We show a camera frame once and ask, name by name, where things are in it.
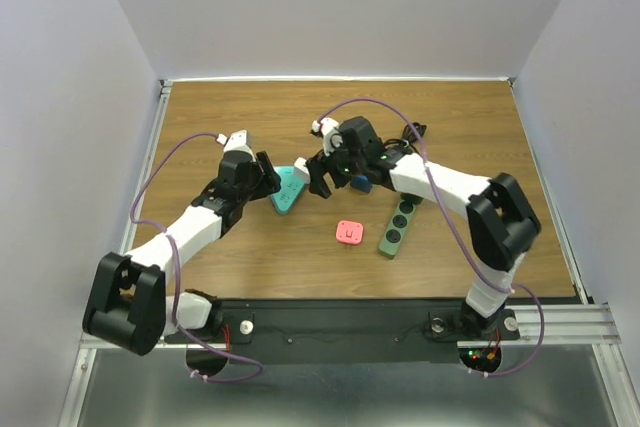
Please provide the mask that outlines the teal triangular power strip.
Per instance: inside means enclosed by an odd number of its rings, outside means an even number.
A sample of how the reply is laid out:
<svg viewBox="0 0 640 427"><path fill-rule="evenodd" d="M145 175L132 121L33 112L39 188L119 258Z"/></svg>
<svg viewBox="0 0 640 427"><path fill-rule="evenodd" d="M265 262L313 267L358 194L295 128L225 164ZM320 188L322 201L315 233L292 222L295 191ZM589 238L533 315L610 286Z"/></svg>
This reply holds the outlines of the teal triangular power strip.
<svg viewBox="0 0 640 427"><path fill-rule="evenodd" d="M271 194L270 199L275 211L280 215L286 215L305 191L307 185L295 174L293 166L276 166L275 172L281 180L280 190Z"/></svg>

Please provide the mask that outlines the white USB charger plug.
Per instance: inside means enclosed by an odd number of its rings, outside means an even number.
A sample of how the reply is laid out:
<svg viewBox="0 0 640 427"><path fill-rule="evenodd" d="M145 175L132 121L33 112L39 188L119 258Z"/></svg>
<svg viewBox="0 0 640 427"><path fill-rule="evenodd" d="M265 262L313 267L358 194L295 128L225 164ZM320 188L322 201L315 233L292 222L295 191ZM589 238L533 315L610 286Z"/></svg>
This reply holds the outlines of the white USB charger plug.
<svg viewBox="0 0 640 427"><path fill-rule="evenodd" d="M298 157L294 161L293 168L294 175L305 185L308 185L311 181L311 176L307 167L307 160L303 157Z"/></svg>

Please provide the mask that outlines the blue cube socket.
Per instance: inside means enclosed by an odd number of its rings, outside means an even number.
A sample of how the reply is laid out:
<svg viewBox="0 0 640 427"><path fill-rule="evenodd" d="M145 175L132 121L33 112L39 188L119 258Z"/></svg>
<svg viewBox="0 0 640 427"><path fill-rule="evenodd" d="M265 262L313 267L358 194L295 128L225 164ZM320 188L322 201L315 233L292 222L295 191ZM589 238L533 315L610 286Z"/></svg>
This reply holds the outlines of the blue cube socket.
<svg viewBox="0 0 640 427"><path fill-rule="evenodd" d="M364 194L369 194L373 183L365 175L355 175L350 180L350 187Z"/></svg>

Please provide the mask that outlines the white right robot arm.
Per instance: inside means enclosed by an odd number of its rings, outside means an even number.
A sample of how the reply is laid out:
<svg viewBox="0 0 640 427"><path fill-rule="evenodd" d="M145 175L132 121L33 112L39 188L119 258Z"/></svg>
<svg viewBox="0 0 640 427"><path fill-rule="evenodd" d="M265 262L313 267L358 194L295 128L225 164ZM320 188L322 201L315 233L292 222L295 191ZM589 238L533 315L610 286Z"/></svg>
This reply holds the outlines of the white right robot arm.
<svg viewBox="0 0 640 427"><path fill-rule="evenodd" d="M506 173L488 178L462 173L425 160L415 149L383 141L358 116L339 123L316 120L312 135L321 150L295 167L311 193L324 199L352 178L432 201L444 215L457 213L468 223L471 244L463 254L475 278L460 313L463 331L482 337L496 325L512 290L514 275L541 231L541 223L516 179Z"/></svg>

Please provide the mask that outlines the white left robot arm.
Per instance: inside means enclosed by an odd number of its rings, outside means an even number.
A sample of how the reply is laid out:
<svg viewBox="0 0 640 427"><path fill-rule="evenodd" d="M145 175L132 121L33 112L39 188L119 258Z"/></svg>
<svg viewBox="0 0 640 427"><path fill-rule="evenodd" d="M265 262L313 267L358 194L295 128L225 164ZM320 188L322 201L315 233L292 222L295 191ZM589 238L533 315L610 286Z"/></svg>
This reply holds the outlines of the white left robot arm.
<svg viewBox="0 0 640 427"><path fill-rule="evenodd" d="M181 216L145 244L99 261L82 321L85 333L137 355L181 329L202 341L221 333L214 298L180 290L181 269L227 234L247 203L276 193L280 178L268 155L252 150L247 131L215 139L223 147L218 173ZM177 288L173 295L169 284Z"/></svg>

